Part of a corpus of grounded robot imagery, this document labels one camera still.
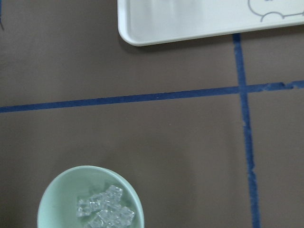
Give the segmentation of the green bowl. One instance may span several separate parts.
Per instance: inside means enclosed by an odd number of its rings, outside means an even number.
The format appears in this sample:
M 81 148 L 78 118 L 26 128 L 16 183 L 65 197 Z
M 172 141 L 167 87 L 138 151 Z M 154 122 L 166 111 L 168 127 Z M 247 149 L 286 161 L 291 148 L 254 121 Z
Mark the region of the green bowl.
M 105 191 L 111 185 L 123 189 L 121 204 L 135 212 L 132 228 L 145 226 L 140 198 L 131 184 L 118 173 L 97 166 L 77 166 L 59 174 L 46 188 L 38 208 L 39 228 L 81 228 L 85 219 L 76 217 L 76 202 Z

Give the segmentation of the ice cubes in green bowl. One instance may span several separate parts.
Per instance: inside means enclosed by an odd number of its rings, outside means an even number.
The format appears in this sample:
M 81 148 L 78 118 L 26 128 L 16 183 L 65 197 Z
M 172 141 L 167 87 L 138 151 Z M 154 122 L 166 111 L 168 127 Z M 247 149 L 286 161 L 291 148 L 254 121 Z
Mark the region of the ice cubes in green bowl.
M 123 206 L 123 189 L 111 185 L 106 191 L 76 202 L 76 218 L 85 228 L 128 228 L 135 217 L 135 211 Z

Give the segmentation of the cream bear tray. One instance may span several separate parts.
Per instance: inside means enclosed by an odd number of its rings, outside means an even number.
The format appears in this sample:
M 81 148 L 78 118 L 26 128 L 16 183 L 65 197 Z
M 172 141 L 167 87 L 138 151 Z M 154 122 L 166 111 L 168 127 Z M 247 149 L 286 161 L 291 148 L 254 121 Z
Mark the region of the cream bear tray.
M 302 25 L 302 0 L 119 0 L 118 31 L 133 46 Z

